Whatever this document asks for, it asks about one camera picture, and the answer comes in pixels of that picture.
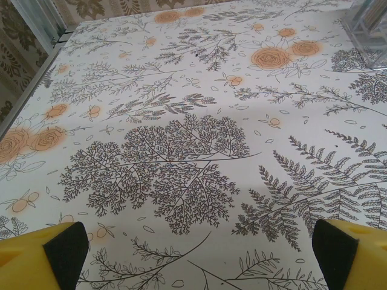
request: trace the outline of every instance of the line drawing of tree branch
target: line drawing of tree branch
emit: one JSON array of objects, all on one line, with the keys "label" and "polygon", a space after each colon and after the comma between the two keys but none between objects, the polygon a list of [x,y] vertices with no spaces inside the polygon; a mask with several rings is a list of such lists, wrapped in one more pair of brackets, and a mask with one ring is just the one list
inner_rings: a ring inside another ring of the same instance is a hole
[{"label": "line drawing of tree branch", "polygon": [[165,64],[178,64],[186,53],[191,53],[198,56],[200,62],[209,65],[208,71],[218,71],[221,64],[227,62],[229,52],[237,50],[236,37],[252,29],[239,33],[218,29],[210,31],[203,27],[184,29],[183,32],[179,33],[179,43],[170,42],[166,48],[161,49],[168,50],[168,52],[161,53],[155,59],[163,60]]},{"label": "line drawing of tree branch", "polygon": [[170,103],[176,97],[169,94],[157,94],[146,101],[139,99],[129,101],[126,104],[119,104],[108,111],[110,118],[127,116],[126,121],[139,124],[141,120],[158,120],[161,115],[169,112],[172,114],[186,114],[194,107],[206,107],[206,105],[216,104],[212,97],[204,97],[201,94],[191,94],[183,97],[182,101]]},{"label": "line drawing of tree branch", "polygon": [[204,15],[204,19],[210,21],[221,21],[225,19],[230,19],[237,23],[250,21],[253,19],[265,20],[270,18],[276,18],[283,15],[283,10],[278,11],[267,11],[264,8],[254,8],[254,9],[242,9],[241,11],[222,11],[217,14]]},{"label": "line drawing of tree branch", "polygon": [[94,260],[90,265],[99,266],[100,280],[88,280],[89,270],[83,270],[78,279],[78,285],[81,283],[88,283],[91,289],[94,290],[109,290],[117,289],[124,286],[124,282],[132,281],[132,290],[144,290],[152,286],[154,290],[159,290],[160,285],[165,285],[166,281],[161,273],[168,265],[186,257],[188,254],[200,247],[210,236],[211,232],[194,248],[184,254],[175,251],[171,246],[169,250],[164,252],[150,250],[148,243],[144,242],[142,246],[138,244],[138,238],[131,240],[134,246],[133,256],[140,254],[141,260],[147,262],[148,260],[156,260],[156,267],[150,266],[148,269],[141,266],[134,266],[130,263],[128,266],[121,263],[111,263],[108,261],[108,253],[106,248],[102,248],[97,254],[93,254]]},{"label": "line drawing of tree branch", "polygon": [[150,198],[158,206],[155,216],[164,217],[175,234],[188,234],[195,223],[218,228],[220,219],[228,221],[230,195],[239,188],[215,162],[257,155],[250,154],[245,138],[228,117],[186,114],[184,122],[130,130],[121,147],[95,141],[73,155],[74,164],[61,174],[63,199],[69,202],[92,189],[87,206],[104,216],[108,208],[119,214],[127,199],[137,209]]},{"label": "line drawing of tree branch", "polygon": [[[7,226],[11,221],[12,230]],[[0,216],[0,240],[9,239],[10,237],[18,237],[28,230],[25,223],[21,222],[18,218],[12,217],[11,219],[6,216]]]},{"label": "line drawing of tree branch", "polygon": [[88,48],[88,52],[86,54],[89,55],[99,50],[100,48],[111,47],[114,44],[133,45],[126,41],[108,40],[106,36],[91,36],[91,39],[86,42],[70,39],[69,42],[70,44],[63,48],[63,50],[67,52],[68,56],[72,56],[76,51],[79,51],[83,48]]},{"label": "line drawing of tree branch", "polygon": [[202,270],[205,279],[206,286],[205,290],[210,290],[208,288],[207,277],[205,273],[216,277],[217,279],[223,281],[235,289],[243,290],[241,288],[241,284],[238,286],[235,285],[235,282],[243,281],[243,280],[266,280],[267,287],[269,290],[272,289],[283,289],[283,290],[297,290],[297,289],[321,289],[328,290],[328,286],[324,281],[324,278],[316,279],[313,276],[313,272],[310,271],[308,275],[301,272],[301,268],[296,269],[288,268],[286,270],[284,267],[280,268],[281,259],[274,256],[273,253],[270,253],[269,256],[265,254],[265,252],[261,253],[261,256],[258,254],[257,250],[254,250],[254,255],[250,255],[249,252],[246,253],[246,257],[239,258],[239,267],[241,269],[241,273],[235,278],[223,279],[208,270],[198,266],[197,264],[188,260],[193,266]]},{"label": "line drawing of tree branch", "polygon": [[256,86],[257,91],[253,92],[250,88],[241,88],[234,91],[236,98],[246,101],[251,98],[259,98],[261,95],[264,97],[271,96],[271,99],[268,99],[270,103],[280,104],[286,101],[287,98],[298,97],[299,100],[294,101],[293,105],[299,109],[302,109],[307,104],[311,103],[326,103],[326,102],[339,102],[340,105],[333,105],[332,107],[327,107],[324,115],[330,116],[331,114],[338,114],[341,111],[353,111],[361,113],[363,111],[373,111],[380,115],[386,116],[386,114],[379,112],[375,109],[356,104],[351,101],[352,96],[348,95],[346,92],[340,94],[340,89],[330,88],[327,86],[321,86],[320,91],[310,92],[305,85],[298,85],[296,83],[291,83],[293,91],[282,91],[279,92],[278,89],[268,87],[268,86]]},{"label": "line drawing of tree branch", "polygon": [[306,12],[321,12],[318,7],[321,6],[333,6],[337,7],[339,5],[340,0],[319,0],[317,2],[313,2],[313,0],[307,0],[305,1],[299,8],[299,10],[290,13],[288,16],[284,18],[286,20],[291,15],[297,14],[297,13],[306,13]]},{"label": "line drawing of tree branch", "polygon": [[[335,151],[324,154],[324,148],[317,150],[315,146],[308,147],[295,137],[289,137],[291,145],[314,169],[308,171],[305,166],[274,150],[274,158],[287,172],[293,185],[288,185],[287,181],[280,183],[278,178],[259,166],[261,179],[270,195],[261,194],[252,188],[249,190],[255,205],[241,204],[245,215],[238,216],[239,222],[233,234],[256,235],[261,229],[269,241],[275,242],[281,233],[294,249],[300,251],[297,243],[300,229],[295,220],[297,215],[304,220],[310,236],[320,218],[357,221],[357,216],[365,213],[369,219],[368,225],[386,227],[387,222],[383,218],[387,215],[383,210],[387,202],[387,190],[379,187],[379,184],[387,181],[387,161],[381,159],[387,155],[387,151],[375,152],[376,143],[367,147],[366,140],[359,144],[358,138],[325,131],[349,144],[356,156],[363,160],[348,165],[351,158],[345,156],[336,162]],[[362,179],[365,176],[381,181],[364,182]],[[326,191],[329,183],[337,188]]]},{"label": "line drawing of tree branch", "polygon": [[[162,71],[160,68],[159,63],[148,62],[143,66],[124,66],[122,71],[119,71],[108,63],[92,63],[85,69],[86,74],[82,76],[80,83],[72,79],[54,82],[50,102],[71,102],[78,105],[96,98],[103,92],[119,95],[132,88],[137,88],[136,93],[141,93],[141,98],[154,97],[157,92],[162,92],[167,86],[172,86],[172,82],[176,82],[173,74],[182,71]],[[146,77],[162,76],[163,74],[170,75],[157,80],[153,85],[145,84],[139,87],[139,82],[142,82]]]}]

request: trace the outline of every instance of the orange flower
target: orange flower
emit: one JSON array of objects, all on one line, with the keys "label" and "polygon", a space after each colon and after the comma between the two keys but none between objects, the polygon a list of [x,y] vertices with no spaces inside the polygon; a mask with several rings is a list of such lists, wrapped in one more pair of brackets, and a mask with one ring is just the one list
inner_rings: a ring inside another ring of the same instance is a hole
[{"label": "orange flower", "polygon": [[279,31],[279,35],[283,37],[289,37],[296,33],[296,31],[292,28],[283,28]]},{"label": "orange flower", "polygon": [[59,128],[48,129],[43,131],[35,136],[32,136],[27,141],[27,145],[30,146],[32,150],[36,151],[45,151],[54,147],[62,137],[62,131]]},{"label": "orange flower", "polygon": [[55,107],[51,107],[51,109],[45,114],[47,118],[54,118],[62,115],[67,109],[66,105],[57,105]]},{"label": "orange flower", "polygon": [[0,164],[16,158],[20,150],[27,145],[28,133],[25,130],[8,131],[0,142]]},{"label": "orange flower", "polygon": [[99,111],[101,111],[100,107],[93,106],[89,108],[89,117],[90,118],[97,118],[99,116]]},{"label": "orange flower", "polygon": [[59,69],[58,69],[58,73],[59,74],[62,74],[62,73],[64,73],[65,71],[67,71],[68,70],[68,65],[61,65],[60,67],[59,67]]},{"label": "orange flower", "polygon": [[262,69],[282,68],[289,61],[289,54],[280,48],[263,48],[252,56],[252,62]]},{"label": "orange flower", "polygon": [[175,22],[180,18],[180,14],[177,11],[165,11],[161,12],[155,17],[155,22],[159,24],[166,24],[166,23],[171,23]]},{"label": "orange flower", "polygon": [[202,15],[203,13],[204,13],[204,8],[195,7],[195,8],[188,9],[184,15],[188,17],[195,17],[195,16]]},{"label": "orange flower", "polygon": [[262,24],[260,24],[260,23],[254,24],[253,28],[254,28],[255,31],[262,31],[263,29],[265,29],[264,26]]},{"label": "orange flower", "polygon": [[320,51],[318,44],[309,40],[296,42],[291,49],[298,56],[312,56]]}]

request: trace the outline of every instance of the wall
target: wall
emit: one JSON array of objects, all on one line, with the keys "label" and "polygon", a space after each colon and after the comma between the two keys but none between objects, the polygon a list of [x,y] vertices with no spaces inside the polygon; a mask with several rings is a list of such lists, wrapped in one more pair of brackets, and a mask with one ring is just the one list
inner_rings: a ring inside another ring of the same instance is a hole
[{"label": "wall", "polygon": [[100,18],[133,15],[230,0],[53,0],[67,25]]},{"label": "wall", "polygon": [[0,0],[0,123],[47,54],[9,0]]}]

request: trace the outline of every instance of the botanical illustration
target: botanical illustration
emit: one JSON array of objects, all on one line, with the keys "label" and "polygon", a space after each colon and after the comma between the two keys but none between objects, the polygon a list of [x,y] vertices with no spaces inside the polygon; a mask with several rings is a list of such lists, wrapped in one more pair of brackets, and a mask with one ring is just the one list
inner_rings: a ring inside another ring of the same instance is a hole
[{"label": "botanical illustration", "polygon": [[[73,79],[54,82],[51,102],[80,104],[103,93],[119,95],[132,89],[135,89],[140,98],[149,101],[157,93],[165,91],[168,86],[176,82],[173,76],[177,71],[165,71],[161,67],[159,63],[147,62],[145,65],[126,65],[118,70],[109,63],[92,63],[85,68],[86,73],[80,82]],[[155,83],[140,86],[141,82],[149,76],[160,76],[160,78]]]},{"label": "botanical illustration", "polygon": [[238,48],[235,43],[236,37],[248,31],[233,33],[230,30],[213,30],[199,27],[197,29],[184,29],[179,35],[179,43],[170,42],[157,60],[163,60],[164,63],[178,64],[183,60],[185,54],[194,54],[200,62],[207,65],[208,71],[218,71],[222,63],[227,62],[230,51],[236,51]]},{"label": "botanical illustration", "polygon": [[10,237],[17,237],[25,233],[28,227],[16,217],[10,219],[6,216],[0,216],[0,240]]},{"label": "botanical illustration", "polygon": [[158,290],[165,285],[167,281],[163,277],[164,269],[181,258],[186,257],[200,247],[208,234],[197,246],[191,250],[180,253],[172,246],[159,250],[150,248],[147,242],[140,242],[137,237],[131,240],[134,249],[133,256],[141,257],[141,261],[136,266],[134,263],[117,263],[108,260],[108,252],[106,248],[97,251],[93,254],[94,260],[90,265],[99,265],[99,279],[89,280],[89,270],[82,271],[78,284],[87,283],[91,289],[154,289]]},{"label": "botanical illustration", "polygon": [[254,40],[243,43],[241,47],[256,50],[248,69],[270,71],[268,77],[284,75],[285,78],[301,78],[309,76],[312,70],[323,67],[327,60],[310,57],[321,54],[324,44],[337,35],[318,40],[301,40],[294,34],[293,28],[282,28],[278,31],[278,36],[281,36],[278,43],[273,42],[274,38],[270,36],[262,42]]},{"label": "botanical illustration", "polygon": [[241,88],[234,91],[234,96],[242,101],[246,101],[251,98],[270,97],[268,101],[274,104],[280,104],[286,99],[295,98],[293,100],[293,106],[302,109],[306,105],[313,103],[330,103],[332,106],[325,108],[324,115],[330,116],[332,114],[338,114],[342,111],[358,112],[372,111],[376,114],[386,116],[386,114],[373,109],[371,106],[364,106],[351,101],[352,95],[348,95],[346,92],[340,93],[340,89],[330,88],[327,86],[321,86],[319,91],[309,91],[307,86],[299,85],[297,83],[291,83],[291,91],[278,91],[276,88],[268,86],[256,86],[256,90],[252,91],[250,88]]},{"label": "botanical illustration", "polygon": [[243,129],[228,117],[187,114],[184,122],[168,126],[137,127],[126,143],[99,141],[71,157],[60,184],[69,202],[91,188],[88,206],[96,215],[119,214],[127,199],[133,209],[148,199],[158,205],[175,234],[187,234],[192,224],[218,227],[228,220],[232,195],[239,188],[219,171],[220,161],[250,157]]},{"label": "botanical illustration", "polygon": [[208,277],[212,276],[223,283],[231,286],[231,289],[239,290],[248,290],[251,289],[249,284],[246,287],[243,287],[241,282],[251,282],[251,281],[265,281],[267,283],[267,288],[262,289],[286,289],[286,290],[328,290],[328,286],[325,283],[323,277],[316,277],[312,271],[307,271],[300,268],[297,264],[305,263],[304,259],[297,259],[294,263],[294,268],[285,268],[282,266],[282,261],[278,258],[273,252],[270,254],[265,254],[265,252],[258,253],[257,250],[253,252],[246,252],[245,257],[239,258],[239,268],[240,270],[231,278],[221,278],[214,273],[208,271],[205,266],[199,266],[196,263],[188,261],[198,269],[201,270],[204,276],[204,290],[213,290],[210,288]]},{"label": "botanical illustration", "polygon": [[[273,151],[274,159],[291,179],[290,184],[259,166],[259,174],[270,194],[249,190],[255,204],[242,203],[245,215],[239,215],[233,233],[256,235],[261,230],[272,242],[281,234],[300,251],[297,239],[301,228],[296,222],[297,216],[304,220],[310,236],[321,218],[356,222],[362,214],[368,225],[386,227],[383,211],[387,201],[387,159],[384,159],[387,151],[378,151],[375,142],[360,142],[357,137],[330,130],[326,133],[347,143],[348,150],[352,149],[348,151],[349,156],[337,156],[336,151],[308,146],[290,136],[290,144],[301,158],[295,161]],[[353,163],[352,156],[361,157],[361,162]]]},{"label": "botanical illustration", "polygon": [[41,168],[46,161],[29,162],[36,154],[55,148],[66,136],[73,136],[78,130],[63,129],[57,126],[62,107],[53,107],[46,118],[38,121],[39,114],[30,118],[18,117],[13,126],[0,141],[0,182],[11,181],[20,173],[29,173]]}]

